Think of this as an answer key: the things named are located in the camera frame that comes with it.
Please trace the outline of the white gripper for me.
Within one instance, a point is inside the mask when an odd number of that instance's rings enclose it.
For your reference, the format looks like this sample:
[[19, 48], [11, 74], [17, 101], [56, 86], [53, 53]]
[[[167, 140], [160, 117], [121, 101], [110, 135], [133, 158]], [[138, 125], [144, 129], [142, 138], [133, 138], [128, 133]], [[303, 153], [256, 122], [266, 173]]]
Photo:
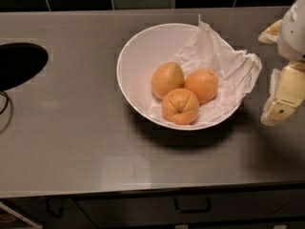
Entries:
[[[265, 44], [277, 42], [281, 56], [290, 61], [304, 61], [305, 0], [296, 0], [282, 20], [263, 31], [258, 40]], [[291, 62], [282, 70], [274, 69], [269, 93], [260, 120], [264, 125], [275, 126], [286, 121], [305, 100], [305, 63]]]

